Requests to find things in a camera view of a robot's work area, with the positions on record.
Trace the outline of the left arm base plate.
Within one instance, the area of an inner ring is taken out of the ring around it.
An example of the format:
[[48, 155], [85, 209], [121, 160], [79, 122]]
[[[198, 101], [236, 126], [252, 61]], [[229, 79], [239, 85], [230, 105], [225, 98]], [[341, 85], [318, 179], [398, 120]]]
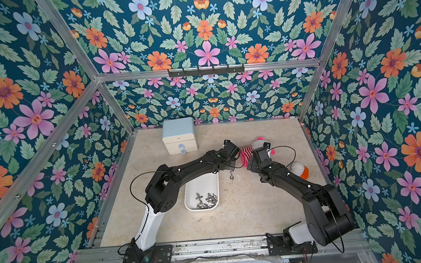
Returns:
[[154, 245], [152, 248], [142, 251], [135, 239], [127, 245], [123, 252], [122, 263], [171, 263], [173, 245]]

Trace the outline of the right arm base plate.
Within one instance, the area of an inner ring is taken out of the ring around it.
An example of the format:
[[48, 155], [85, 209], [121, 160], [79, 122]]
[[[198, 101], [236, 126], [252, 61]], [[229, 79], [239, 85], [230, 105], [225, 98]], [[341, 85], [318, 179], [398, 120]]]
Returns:
[[265, 234], [269, 255], [316, 254], [318, 247], [306, 222], [298, 222], [283, 230], [282, 235]]

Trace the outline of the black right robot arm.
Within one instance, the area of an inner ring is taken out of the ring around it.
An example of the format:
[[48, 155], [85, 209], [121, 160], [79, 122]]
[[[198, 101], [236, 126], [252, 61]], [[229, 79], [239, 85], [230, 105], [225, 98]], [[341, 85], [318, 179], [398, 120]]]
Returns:
[[305, 220], [283, 233], [290, 243], [316, 242], [327, 246], [355, 228], [336, 187], [314, 184], [294, 174], [285, 165], [273, 161], [266, 147], [252, 151], [247, 169], [258, 173], [261, 182], [282, 189], [302, 204]]

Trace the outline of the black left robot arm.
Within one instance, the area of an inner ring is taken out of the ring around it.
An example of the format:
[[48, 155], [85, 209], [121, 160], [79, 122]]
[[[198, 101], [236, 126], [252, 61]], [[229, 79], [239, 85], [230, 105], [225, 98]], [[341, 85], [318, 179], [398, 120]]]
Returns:
[[234, 171], [239, 154], [240, 148], [230, 140], [225, 140], [221, 149], [208, 151], [186, 164], [159, 166], [152, 172], [152, 178], [145, 188], [145, 199], [138, 200], [145, 204], [146, 210], [133, 244], [141, 252], [152, 248], [156, 244], [162, 219], [175, 206], [182, 186], [203, 175], [217, 174], [222, 170]]

